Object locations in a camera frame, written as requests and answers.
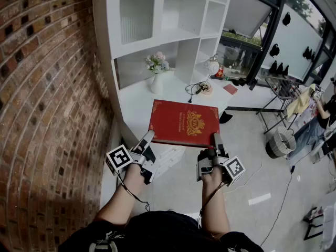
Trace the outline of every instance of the metal stand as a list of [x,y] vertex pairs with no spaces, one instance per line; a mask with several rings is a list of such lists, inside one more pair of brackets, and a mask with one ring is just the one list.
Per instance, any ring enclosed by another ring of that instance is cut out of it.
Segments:
[[311,219],[309,219],[307,216],[305,216],[305,217],[303,218],[303,221],[305,221],[305,222],[308,223],[308,229],[307,229],[306,234],[304,235],[304,238],[303,238],[304,241],[309,240],[309,239],[311,239],[311,238],[314,238],[314,237],[316,237],[316,236],[319,236],[319,235],[323,234],[323,229],[322,229],[322,231],[320,231],[320,232],[318,232],[318,233],[316,233],[316,234],[309,235],[309,234],[310,234],[310,231],[311,231],[312,228],[319,228],[319,227],[322,227],[322,226],[323,226],[323,224],[318,224],[318,225],[315,225],[315,224],[314,224],[314,219],[315,219],[315,218],[318,218],[318,217],[321,217],[321,216],[323,216],[323,214],[314,216],[314,217],[311,218]]
[[[271,99],[267,105],[265,105],[262,109],[260,109],[257,113],[261,115],[262,120],[264,121],[264,124],[266,126],[266,134],[270,130],[272,130],[274,127],[276,127],[279,123],[283,123],[283,125],[287,128],[284,120],[287,119],[287,115],[284,115],[284,111],[286,108],[292,103],[294,100],[298,99],[301,95],[301,92],[299,91],[299,85],[302,85],[298,82],[292,81],[290,79],[281,78],[281,77],[266,77],[265,81],[267,85],[271,88],[273,91],[275,97]],[[262,115],[263,110],[266,106],[268,106],[270,103],[272,103],[276,98],[279,98],[282,101],[282,106],[280,108],[280,112],[278,116],[280,116],[280,121],[277,122],[275,125],[273,125],[271,128],[267,127],[267,122],[264,119],[264,116]],[[295,114],[295,118],[291,122],[290,126],[288,127],[288,130],[294,123],[295,119],[297,118],[298,114]]]

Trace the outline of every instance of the person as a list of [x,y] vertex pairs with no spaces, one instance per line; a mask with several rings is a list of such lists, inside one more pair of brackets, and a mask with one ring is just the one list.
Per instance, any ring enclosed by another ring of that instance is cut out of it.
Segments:
[[[204,205],[222,183],[221,169],[215,167],[211,174],[202,176],[202,181]],[[128,166],[123,182],[139,195],[144,177],[137,164]],[[129,220],[134,202],[135,198],[119,185],[94,221],[72,234],[58,251],[263,252],[245,234],[231,232],[223,193],[215,193],[204,206],[201,228],[193,218],[174,211],[147,212]]]
[[323,133],[327,125],[334,123],[336,118],[336,81],[333,81],[333,84],[334,95],[328,103],[324,103],[320,98],[313,96],[319,113],[294,134],[296,149],[287,155],[287,159],[292,159],[306,145],[314,144],[314,142],[316,143],[318,140],[324,139]]

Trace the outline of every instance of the cabinet door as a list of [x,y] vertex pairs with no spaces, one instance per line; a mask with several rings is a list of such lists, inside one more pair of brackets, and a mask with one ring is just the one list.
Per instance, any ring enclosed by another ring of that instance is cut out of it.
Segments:
[[113,58],[159,44],[163,0],[112,0],[110,5]]

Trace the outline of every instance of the brick wall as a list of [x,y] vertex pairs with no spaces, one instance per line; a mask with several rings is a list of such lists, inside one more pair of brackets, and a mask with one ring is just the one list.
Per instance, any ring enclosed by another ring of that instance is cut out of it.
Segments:
[[112,112],[92,0],[0,0],[0,236],[55,250],[99,208]]

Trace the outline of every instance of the blue jeans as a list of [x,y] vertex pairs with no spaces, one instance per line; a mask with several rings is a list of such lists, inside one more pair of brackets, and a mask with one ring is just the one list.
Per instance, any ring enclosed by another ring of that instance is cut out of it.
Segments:
[[313,118],[294,134],[296,149],[290,152],[287,158],[290,160],[296,154],[298,154],[306,145],[312,144],[322,138],[323,133],[324,128],[320,126],[317,117]]

